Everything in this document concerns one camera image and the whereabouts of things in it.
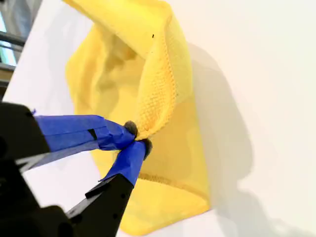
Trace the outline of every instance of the microfiber towel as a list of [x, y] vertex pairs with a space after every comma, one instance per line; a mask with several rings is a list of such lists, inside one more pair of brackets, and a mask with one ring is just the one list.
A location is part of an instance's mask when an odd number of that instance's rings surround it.
[[[121, 229], [144, 235], [210, 208], [206, 164], [187, 44], [159, 0], [65, 0], [94, 25], [69, 59], [66, 78], [78, 115], [136, 123], [153, 150]], [[116, 153], [92, 151], [101, 176]]]

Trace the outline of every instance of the textured fabric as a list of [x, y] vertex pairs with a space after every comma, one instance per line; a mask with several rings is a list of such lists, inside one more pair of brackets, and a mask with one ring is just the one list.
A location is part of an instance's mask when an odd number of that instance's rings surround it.
[[[65, 0], [94, 21], [67, 64], [76, 114], [136, 123], [153, 150], [121, 222], [143, 235], [209, 209], [187, 45], [158, 0]], [[93, 151], [104, 176], [116, 154]]]

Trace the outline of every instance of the white surface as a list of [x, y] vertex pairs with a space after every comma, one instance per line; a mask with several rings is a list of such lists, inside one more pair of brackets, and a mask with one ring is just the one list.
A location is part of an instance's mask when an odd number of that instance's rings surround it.
[[[316, 237], [316, 2], [168, 2], [190, 42], [214, 210], [150, 236]], [[90, 26], [44, 0], [5, 100], [71, 114], [64, 67]], [[85, 153], [26, 177], [67, 210], [99, 174]]]

